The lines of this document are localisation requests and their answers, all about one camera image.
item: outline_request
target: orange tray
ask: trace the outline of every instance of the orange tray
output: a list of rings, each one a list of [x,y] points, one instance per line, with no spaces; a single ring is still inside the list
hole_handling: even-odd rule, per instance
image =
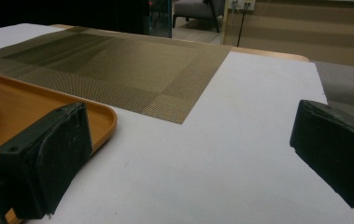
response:
[[[51,110],[74,102],[86,104],[95,152],[115,131],[117,116],[110,107],[0,76],[0,146]],[[7,221],[20,222],[12,212]]]

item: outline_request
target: gold placemat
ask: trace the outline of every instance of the gold placemat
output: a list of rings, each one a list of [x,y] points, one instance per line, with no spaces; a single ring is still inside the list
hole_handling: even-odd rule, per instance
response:
[[[230,49],[74,27],[0,49],[0,75],[182,123]]]

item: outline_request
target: power outlet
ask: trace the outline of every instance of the power outlet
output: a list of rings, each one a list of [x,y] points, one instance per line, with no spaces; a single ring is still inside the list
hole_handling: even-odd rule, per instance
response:
[[[248,10],[253,11],[255,0],[229,0],[229,9],[243,9],[244,4],[249,3]]]

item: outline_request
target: white table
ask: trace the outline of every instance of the white table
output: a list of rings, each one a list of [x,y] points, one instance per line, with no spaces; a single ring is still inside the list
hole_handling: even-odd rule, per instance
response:
[[[59,30],[1,28],[0,48]],[[112,107],[113,137],[27,223],[354,223],[289,145],[301,99],[326,103],[313,63],[231,52],[182,125]]]

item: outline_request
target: gray chair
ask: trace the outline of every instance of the gray chair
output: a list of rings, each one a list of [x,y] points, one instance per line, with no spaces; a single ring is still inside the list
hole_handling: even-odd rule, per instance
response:
[[[179,0],[174,4],[173,28],[177,17],[212,20],[219,33],[218,16],[223,16],[225,0]]]

